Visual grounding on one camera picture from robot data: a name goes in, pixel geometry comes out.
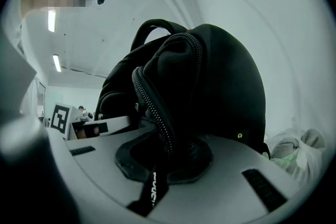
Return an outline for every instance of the logo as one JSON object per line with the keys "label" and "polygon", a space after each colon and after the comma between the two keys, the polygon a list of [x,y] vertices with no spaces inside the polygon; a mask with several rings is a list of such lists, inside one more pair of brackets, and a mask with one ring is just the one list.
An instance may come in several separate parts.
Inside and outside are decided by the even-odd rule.
{"label": "logo", "polygon": [[69,108],[65,106],[56,105],[50,127],[58,129],[62,134],[65,134],[68,115],[69,115]]}
{"label": "logo", "polygon": [[156,172],[154,172],[153,175],[154,180],[153,180],[151,199],[152,199],[152,206],[154,207],[156,201]]}

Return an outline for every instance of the black rubber pad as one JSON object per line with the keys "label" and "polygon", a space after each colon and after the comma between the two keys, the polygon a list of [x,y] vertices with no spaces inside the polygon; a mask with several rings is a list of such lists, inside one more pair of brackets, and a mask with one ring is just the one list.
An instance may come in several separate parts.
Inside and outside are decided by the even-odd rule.
{"label": "black rubber pad", "polygon": [[242,174],[269,212],[277,209],[287,201],[258,170],[250,169],[244,171]]}
{"label": "black rubber pad", "polygon": [[95,150],[96,149],[93,146],[86,146],[86,147],[77,148],[75,150],[70,150],[70,153],[72,154],[72,156],[76,156],[76,155],[88,153],[88,152],[95,151]]}

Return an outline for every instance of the backpack handle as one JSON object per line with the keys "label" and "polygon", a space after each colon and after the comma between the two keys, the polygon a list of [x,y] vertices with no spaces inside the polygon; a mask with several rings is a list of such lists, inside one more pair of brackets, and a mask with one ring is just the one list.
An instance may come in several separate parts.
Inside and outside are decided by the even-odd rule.
{"label": "backpack handle", "polygon": [[177,33],[184,33],[187,29],[179,24],[169,22],[163,19],[152,19],[145,21],[139,28],[138,32],[136,32],[135,38],[132,43],[131,51],[142,46],[148,35],[156,28],[164,28],[170,34],[174,35]]}

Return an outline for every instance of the black strap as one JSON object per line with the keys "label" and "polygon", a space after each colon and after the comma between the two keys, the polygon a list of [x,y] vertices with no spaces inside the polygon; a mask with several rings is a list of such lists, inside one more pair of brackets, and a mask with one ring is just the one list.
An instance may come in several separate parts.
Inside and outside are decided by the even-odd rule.
{"label": "black strap", "polygon": [[168,191],[166,171],[162,166],[161,169],[157,167],[154,166],[147,181],[144,183],[140,199],[127,206],[128,209],[144,217],[152,211]]}
{"label": "black strap", "polygon": [[138,32],[136,32],[135,38],[132,43],[131,51],[142,46],[148,35],[156,28],[164,28],[170,34],[174,35],[177,33],[184,33],[187,29],[179,24],[169,22],[163,19],[152,19],[145,21],[139,28]]}

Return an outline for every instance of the fluorescent light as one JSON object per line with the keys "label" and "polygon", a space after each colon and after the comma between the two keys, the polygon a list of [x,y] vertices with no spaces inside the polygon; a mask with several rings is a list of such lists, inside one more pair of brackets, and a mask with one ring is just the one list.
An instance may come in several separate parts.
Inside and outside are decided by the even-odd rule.
{"label": "fluorescent light", "polygon": [[54,59],[54,63],[55,63],[55,67],[56,67],[57,72],[62,72],[61,71],[61,66],[59,65],[59,61],[58,61],[58,55],[54,54],[53,59]]}
{"label": "fluorescent light", "polygon": [[56,11],[49,10],[48,11],[48,30],[50,32],[55,32],[55,19],[56,19]]}

